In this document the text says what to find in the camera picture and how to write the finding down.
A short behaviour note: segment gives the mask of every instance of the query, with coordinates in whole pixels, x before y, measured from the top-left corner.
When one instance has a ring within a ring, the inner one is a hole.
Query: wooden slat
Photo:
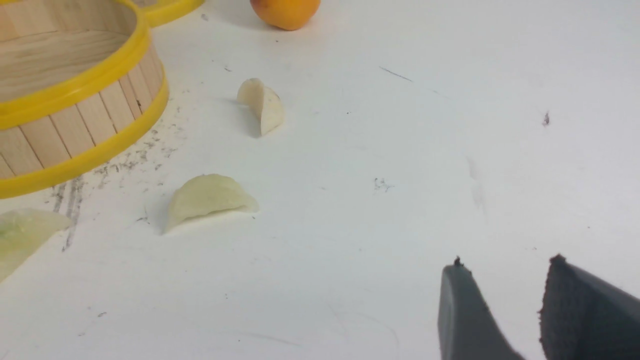
[[[77,31],[84,29],[84,21],[80,16],[81,8],[75,1],[45,1],[44,5],[56,29],[60,31]]]
[[[129,103],[124,95],[120,82],[116,81],[107,86],[100,92],[100,96],[116,131],[122,131],[133,122],[133,113],[129,108]]]
[[[16,32],[21,37],[50,33],[57,30],[53,22],[51,22],[42,0],[8,3],[3,7],[13,21]]]
[[[147,82],[147,88],[149,89],[149,94],[151,98],[155,98],[160,90],[161,78],[158,76],[158,71],[156,70],[156,65],[154,64],[154,59],[150,53],[150,51],[142,57],[140,60],[140,70],[142,70],[142,74],[145,77],[145,81]]]
[[[102,16],[101,3],[111,4],[112,1],[104,0],[75,0],[79,3],[82,9],[83,18],[87,21],[84,23],[84,28],[87,30],[107,31],[109,28]]]
[[[19,127],[0,131],[0,154],[16,175],[42,169],[42,164]]]
[[[131,11],[131,9],[125,7],[124,5],[120,5],[117,8],[117,10],[119,13],[122,14],[122,17],[125,19],[129,33],[130,34],[133,33],[138,23],[138,20],[136,19],[136,13],[134,13],[133,11]]]
[[[20,128],[43,167],[51,167],[71,158],[48,116],[20,125]]]
[[[73,158],[94,146],[80,111],[75,105],[50,115],[67,151]]]
[[[129,71],[128,77],[129,81],[131,81],[133,92],[136,94],[136,100],[138,102],[138,106],[140,106],[140,111],[144,113],[149,105],[151,105],[153,98],[149,91],[145,76],[142,74],[142,70],[140,69],[140,64],[136,65],[136,67]]]
[[[102,103],[100,94],[94,94],[76,105],[96,145],[116,135],[116,129]]]
[[[122,87],[122,91],[127,99],[127,104],[129,104],[129,109],[133,114],[134,118],[139,118],[142,115],[142,111],[140,111],[140,107],[138,106],[138,102],[136,100],[136,93],[133,92],[133,86],[131,86],[131,81],[129,80],[129,76],[125,75],[118,80],[120,86]]]
[[[0,41],[11,40],[19,35],[13,26],[13,22],[6,13],[6,9],[0,6]]]
[[[111,56],[127,39],[107,31],[57,31],[9,40],[0,55],[0,102],[70,79]]]
[[[0,154],[0,179],[9,179],[10,177],[14,176],[15,174],[13,173],[13,171],[11,171],[9,165],[7,165],[6,161],[2,157],[2,154]]]
[[[158,74],[160,75],[160,83],[162,83],[162,79],[164,76],[163,66],[162,62],[160,61],[160,57],[158,56],[156,46],[153,42],[149,45],[149,51],[151,51],[151,57],[154,59],[154,65],[156,66],[156,71],[158,71]]]
[[[107,26],[107,30],[119,33],[123,35],[131,35],[129,31],[129,25],[121,12],[116,10],[116,6],[120,6],[112,1],[97,1],[97,6],[100,8],[102,18]]]

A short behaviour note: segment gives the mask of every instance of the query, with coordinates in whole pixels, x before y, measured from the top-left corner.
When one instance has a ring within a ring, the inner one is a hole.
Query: orange
[[[320,0],[251,0],[262,21],[285,30],[302,28],[320,7]]]

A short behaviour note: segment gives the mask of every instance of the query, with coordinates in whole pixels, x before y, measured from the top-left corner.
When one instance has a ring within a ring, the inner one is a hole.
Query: yellow plastic rim
[[[0,4],[15,0],[0,0]],[[136,14],[133,34],[124,45],[98,65],[48,88],[0,102],[0,130],[31,122],[66,109],[100,92],[125,76],[142,60],[151,44],[148,22],[131,0],[114,0]]]
[[[187,15],[203,3],[204,0],[158,0],[155,5],[144,7],[142,12],[154,28]]]
[[[55,166],[29,174],[0,180],[0,199],[7,199],[50,188],[90,171],[125,151],[138,141],[162,115],[169,100],[169,85],[163,70],[163,83],[147,110],[124,130],[100,145]]]

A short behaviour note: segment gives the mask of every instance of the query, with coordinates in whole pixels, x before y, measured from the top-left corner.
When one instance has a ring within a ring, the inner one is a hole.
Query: round wooden container
[[[0,0],[0,199],[111,159],[167,100],[148,23],[130,0]]]
[[[196,10],[204,0],[133,0],[147,16],[152,28]]]

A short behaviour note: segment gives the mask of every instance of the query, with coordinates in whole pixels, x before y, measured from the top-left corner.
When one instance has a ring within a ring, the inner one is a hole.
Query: white table
[[[456,255],[542,359],[549,257],[640,295],[639,16],[623,0],[324,0],[286,33],[217,0],[154,30],[171,101],[61,192],[75,233],[0,285],[0,359],[437,359]],[[287,110],[264,138],[234,102],[252,77]],[[261,212],[161,236],[173,191],[209,173]],[[0,211],[51,210],[59,190]]]

